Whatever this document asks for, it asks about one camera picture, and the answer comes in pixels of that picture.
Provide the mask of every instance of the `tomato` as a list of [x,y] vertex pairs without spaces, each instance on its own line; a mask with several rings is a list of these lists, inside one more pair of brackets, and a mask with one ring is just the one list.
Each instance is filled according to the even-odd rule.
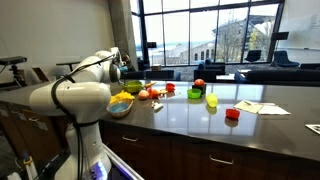
[[194,81],[194,85],[196,85],[196,86],[203,86],[203,85],[204,85],[204,80],[202,80],[202,79],[196,79],[196,80]]

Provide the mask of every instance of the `dark countertop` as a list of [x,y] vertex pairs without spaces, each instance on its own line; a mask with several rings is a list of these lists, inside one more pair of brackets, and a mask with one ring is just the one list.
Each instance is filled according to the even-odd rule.
[[[163,89],[165,83],[157,81],[153,88]],[[102,112],[101,120],[320,161],[320,136],[305,127],[320,123],[319,88],[208,83],[206,93],[215,93],[219,99],[215,112],[206,105],[205,95],[187,98],[192,82],[173,83],[175,92],[156,100],[164,105],[158,112],[151,108],[153,100],[136,98],[127,117],[114,119]],[[44,84],[0,93],[0,101],[28,106],[32,90]],[[111,87],[113,95],[121,91],[117,83]],[[226,120],[225,110],[241,100],[272,102],[291,115],[241,111],[238,123]]]

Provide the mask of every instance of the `large window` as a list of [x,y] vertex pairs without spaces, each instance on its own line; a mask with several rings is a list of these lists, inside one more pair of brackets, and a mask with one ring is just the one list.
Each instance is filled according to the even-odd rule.
[[[277,17],[281,14],[278,9],[282,9],[278,7],[284,0],[137,2],[143,3],[144,13],[142,11],[136,18],[145,23],[139,26],[141,29],[134,25],[135,41],[137,47],[142,45],[141,52],[148,52],[139,53],[137,48],[137,53],[150,64],[183,66],[196,65],[206,58],[214,62],[248,63],[243,59],[248,50],[254,49],[262,50],[258,62],[266,62],[273,48],[270,35],[277,30],[274,27],[279,26],[276,23],[281,18]],[[157,47],[147,48],[144,46],[147,42],[156,42]]]

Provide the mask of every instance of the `floor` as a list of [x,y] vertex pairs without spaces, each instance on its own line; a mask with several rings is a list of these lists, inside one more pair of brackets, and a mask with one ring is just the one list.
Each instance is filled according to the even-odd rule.
[[[193,70],[195,67],[175,67],[170,68],[177,72],[181,72],[182,81],[193,81]],[[259,65],[227,65],[226,73],[232,74],[237,69],[275,69],[275,67],[269,66],[269,64],[259,64]],[[21,160],[15,158],[14,153],[5,136],[0,130],[0,180],[7,179],[7,175],[12,172],[19,171],[19,167],[16,164],[21,165]]]

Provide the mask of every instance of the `bowl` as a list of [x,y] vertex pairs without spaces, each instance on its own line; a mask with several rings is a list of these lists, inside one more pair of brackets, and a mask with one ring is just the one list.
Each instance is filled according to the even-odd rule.
[[122,85],[124,91],[128,93],[138,93],[142,89],[143,85],[140,81],[127,81]]
[[198,99],[201,97],[201,90],[200,89],[195,89],[195,88],[192,88],[192,89],[188,89],[188,98],[190,99]]
[[109,104],[106,110],[112,117],[121,118],[130,112],[132,104],[133,100],[131,99],[116,100]]

